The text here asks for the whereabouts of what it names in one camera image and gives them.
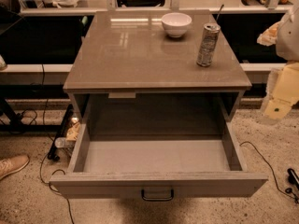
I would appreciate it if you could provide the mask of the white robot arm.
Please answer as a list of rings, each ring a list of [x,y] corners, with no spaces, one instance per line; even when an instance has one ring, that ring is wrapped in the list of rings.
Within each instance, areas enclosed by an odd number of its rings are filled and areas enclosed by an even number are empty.
[[[262,121],[275,124],[299,102],[299,2],[260,34],[257,42],[264,46],[275,45],[277,56],[287,61],[283,68],[270,72],[261,106]]]

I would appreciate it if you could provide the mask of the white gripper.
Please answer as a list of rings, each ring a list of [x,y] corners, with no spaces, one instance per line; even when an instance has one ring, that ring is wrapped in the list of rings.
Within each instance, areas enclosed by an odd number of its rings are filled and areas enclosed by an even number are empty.
[[[257,38],[257,43],[272,46],[278,40],[279,21],[267,28]],[[261,121],[276,124],[284,119],[299,101],[299,63],[288,62],[283,68],[273,71],[274,88],[271,99],[265,97],[261,106]]]

